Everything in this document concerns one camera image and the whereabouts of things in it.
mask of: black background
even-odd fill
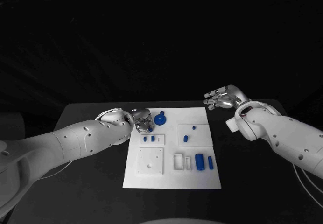
[[[0,110],[27,137],[69,103],[203,100],[228,84],[323,129],[319,5],[0,2]]]

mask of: dark table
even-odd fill
[[[258,101],[286,115],[278,101]],[[71,104],[55,130],[94,119],[115,107],[130,111],[140,107],[205,106],[202,101]],[[75,160],[61,173],[39,180],[9,223],[137,224],[176,217],[225,223],[317,223],[322,211],[299,184],[291,163],[273,152],[265,140],[250,142],[239,132],[231,132],[225,121],[234,111],[206,110],[222,190],[123,189],[127,141]]]

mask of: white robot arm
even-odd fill
[[[265,139],[287,161],[323,178],[323,132],[281,116],[268,104],[248,99],[234,85],[206,93],[205,97],[209,96],[203,103],[211,110],[215,107],[237,109],[234,118],[226,121],[231,131],[239,130],[250,141]]]
[[[0,141],[0,217],[17,204],[33,183],[55,167],[97,154],[128,138],[133,127],[153,131],[149,109],[105,111],[64,129],[17,141]]]

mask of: robotic hand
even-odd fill
[[[319,129],[281,116],[268,104],[248,99],[234,85],[203,96],[211,97],[203,101],[209,110],[235,107],[234,118],[226,121],[232,132],[239,130],[250,141],[265,139],[287,161],[323,178],[323,132]]]
[[[91,156],[130,138],[153,131],[149,109],[121,108],[64,129],[17,141],[0,141],[0,217],[17,204],[33,183],[55,167]]]

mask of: screw hole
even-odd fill
[[[7,151],[2,151],[2,155],[9,156],[10,153]]]

